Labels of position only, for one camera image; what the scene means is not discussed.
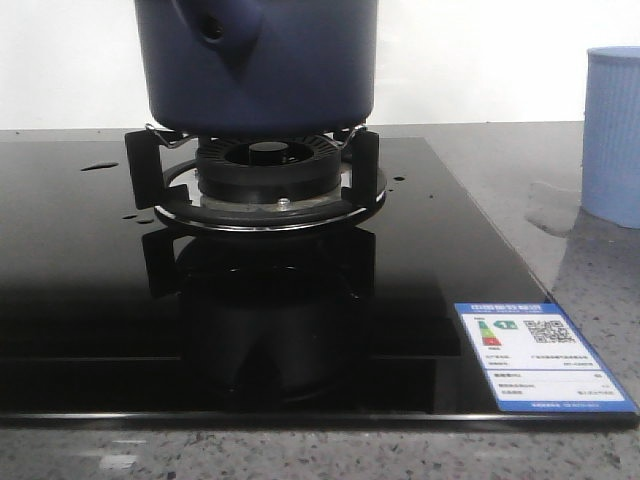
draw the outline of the light blue plastic cup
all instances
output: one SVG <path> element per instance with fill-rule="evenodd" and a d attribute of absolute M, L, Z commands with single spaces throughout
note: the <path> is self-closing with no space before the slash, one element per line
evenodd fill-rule
<path fill-rule="evenodd" d="M 582 207 L 640 228 L 640 46 L 587 53 Z"/>

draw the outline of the qr code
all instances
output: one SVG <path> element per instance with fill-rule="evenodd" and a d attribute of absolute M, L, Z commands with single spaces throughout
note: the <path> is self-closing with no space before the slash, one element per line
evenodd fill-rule
<path fill-rule="evenodd" d="M 571 331 L 558 320 L 525 321 L 536 343 L 576 343 Z"/>

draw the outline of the metal clip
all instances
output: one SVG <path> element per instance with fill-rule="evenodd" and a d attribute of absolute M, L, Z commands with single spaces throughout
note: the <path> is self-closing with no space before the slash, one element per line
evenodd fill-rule
<path fill-rule="evenodd" d="M 344 142 L 338 142 L 331 138 L 329 138 L 328 140 L 333 144 L 334 147 L 336 147 L 338 150 L 341 151 L 349 146 L 349 143 L 351 143 L 351 140 L 353 140 L 353 138 L 357 135 L 359 131 L 366 130 L 366 129 L 367 127 L 364 124 L 356 125 L 349 131 L 349 136 L 346 138 Z"/>
<path fill-rule="evenodd" d="M 153 133 L 156 137 L 158 137 L 158 139 L 160 139 L 160 142 L 162 143 L 162 145 L 167 147 L 169 150 L 173 150 L 174 148 L 178 148 L 178 147 L 184 145 L 185 143 L 187 143 L 189 140 L 192 140 L 192 139 L 197 137 L 197 135 L 186 135 L 185 137 L 181 138 L 180 140 L 176 140 L 175 142 L 170 142 L 166 138 L 164 138 L 162 136 L 162 133 L 159 132 L 158 130 L 156 130 L 156 127 L 154 127 L 150 123 L 145 123 L 144 124 L 144 128 L 145 128 L 145 130 Z"/>

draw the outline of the gray granite countertop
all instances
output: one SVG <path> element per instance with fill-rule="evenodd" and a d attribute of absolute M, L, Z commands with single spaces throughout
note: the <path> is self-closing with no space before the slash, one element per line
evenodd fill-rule
<path fill-rule="evenodd" d="M 582 124 L 377 130 L 427 140 L 639 399 L 640 230 L 579 211 Z M 121 134 L 0 132 L 0 141 Z M 635 479 L 640 435 L 4 429 L 0 478 Z"/>

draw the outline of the white wall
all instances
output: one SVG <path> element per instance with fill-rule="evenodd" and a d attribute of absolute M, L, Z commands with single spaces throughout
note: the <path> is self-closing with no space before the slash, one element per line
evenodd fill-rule
<path fill-rule="evenodd" d="M 585 50 L 640 44 L 637 0 L 380 1 L 370 123 L 580 119 Z M 133 0 L 0 0 L 0 129 L 149 120 Z"/>

